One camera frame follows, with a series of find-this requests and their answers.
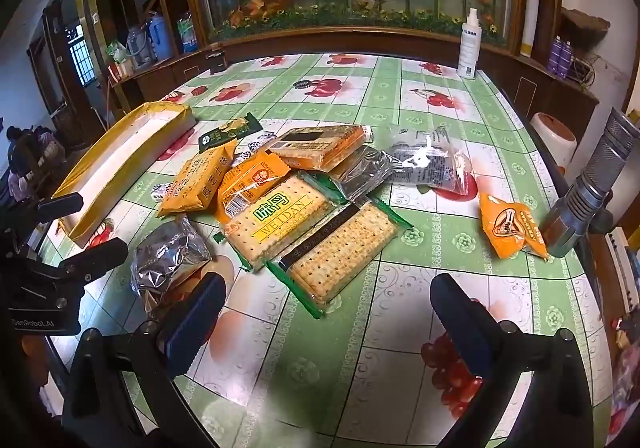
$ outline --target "purple can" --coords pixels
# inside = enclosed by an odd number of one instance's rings
[[[566,78],[571,65],[572,49],[570,42],[562,42],[562,50],[560,51],[560,59],[558,60],[558,76],[562,79]]]
[[[562,41],[559,36],[556,36],[555,40],[551,43],[551,50],[549,52],[549,61],[546,63],[546,70],[552,74],[556,74],[558,71],[558,62],[560,60],[560,53],[562,52]]]

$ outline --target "wooden cabinet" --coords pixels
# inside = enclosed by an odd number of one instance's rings
[[[455,67],[460,40],[411,29],[321,27],[252,35],[212,47],[166,60],[127,79],[123,83],[130,85],[127,92],[133,96],[129,99],[131,107],[160,100],[202,74],[211,66],[207,58],[218,49],[225,51],[230,64],[264,56],[333,51],[398,56]],[[521,118],[530,120],[536,112],[546,112],[562,121],[580,142],[598,103],[591,93],[549,74],[535,60],[512,56],[494,46],[482,46],[478,68],[504,91]]]

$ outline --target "small orange snack bag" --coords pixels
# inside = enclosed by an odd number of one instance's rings
[[[258,151],[225,173],[216,195],[215,216],[220,224],[235,218],[287,173],[286,163],[269,150]]]
[[[482,229],[500,258],[509,258],[520,250],[548,258],[542,234],[526,204],[507,203],[481,193],[480,213]]]

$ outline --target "window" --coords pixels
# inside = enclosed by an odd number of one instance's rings
[[[74,60],[76,71],[78,71],[78,77],[84,87],[95,79],[95,74],[91,58],[89,58],[89,49],[82,35],[82,25],[78,24],[73,29],[68,28],[66,30],[66,38],[69,42],[69,49],[71,49],[71,57]]]

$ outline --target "yellow box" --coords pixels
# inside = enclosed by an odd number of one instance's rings
[[[190,107],[168,102],[140,105],[114,124],[53,194],[78,192],[84,199],[82,210],[60,219],[67,236],[84,248],[127,190],[195,124]]]

